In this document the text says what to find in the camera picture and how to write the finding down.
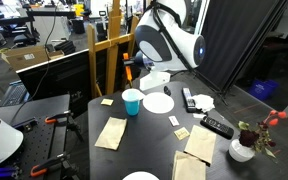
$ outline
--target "computer screen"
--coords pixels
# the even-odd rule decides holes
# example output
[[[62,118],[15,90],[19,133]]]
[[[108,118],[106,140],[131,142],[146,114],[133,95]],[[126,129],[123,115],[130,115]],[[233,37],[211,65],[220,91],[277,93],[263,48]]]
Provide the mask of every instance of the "computer screen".
[[[87,111],[87,103],[91,100],[88,50],[17,71],[30,95],[35,93],[47,68],[48,73],[33,100],[69,94],[73,117]]]

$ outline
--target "blue plastic cup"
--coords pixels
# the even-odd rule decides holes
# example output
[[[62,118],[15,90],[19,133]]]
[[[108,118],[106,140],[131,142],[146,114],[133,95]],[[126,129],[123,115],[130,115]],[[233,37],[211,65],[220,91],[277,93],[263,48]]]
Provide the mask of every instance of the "blue plastic cup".
[[[137,89],[127,89],[122,93],[126,112],[130,116],[135,116],[140,110],[141,92]]]

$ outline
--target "white flower pot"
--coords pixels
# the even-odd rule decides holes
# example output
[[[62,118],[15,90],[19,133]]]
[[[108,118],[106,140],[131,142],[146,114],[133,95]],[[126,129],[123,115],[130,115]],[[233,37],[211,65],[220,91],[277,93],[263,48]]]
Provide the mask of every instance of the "white flower pot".
[[[255,151],[252,148],[242,146],[238,139],[234,139],[231,142],[228,152],[238,162],[248,161],[255,155]]]

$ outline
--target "white paper plate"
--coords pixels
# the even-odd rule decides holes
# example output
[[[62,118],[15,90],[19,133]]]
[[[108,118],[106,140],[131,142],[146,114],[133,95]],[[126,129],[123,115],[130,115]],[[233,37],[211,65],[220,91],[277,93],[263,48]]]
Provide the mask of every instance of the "white paper plate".
[[[152,113],[163,114],[173,109],[174,100],[164,93],[154,92],[145,96],[143,106]]]
[[[139,171],[126,176],[123,180],[159,180],[151,173]]]

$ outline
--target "remote control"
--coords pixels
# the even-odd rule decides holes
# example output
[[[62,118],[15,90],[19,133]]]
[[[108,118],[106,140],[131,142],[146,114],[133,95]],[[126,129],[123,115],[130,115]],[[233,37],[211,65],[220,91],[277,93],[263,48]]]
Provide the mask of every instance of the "remote control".
[[[189,88],[183,88],[182,92],[183,92],[183,96],[184,96],[184,103],[186,106],[186,111],[188,113],[196,112],[195,102],[194,102],[194,99],[192,99],[190,89]]]
[[[205,116],[200,123],[201,125],[212,130],[218,135],[223,136],[226,139],[232,139],[234,135],[234,130],[231,127],[228,127],[225,124],[222,124],[211,117]]]

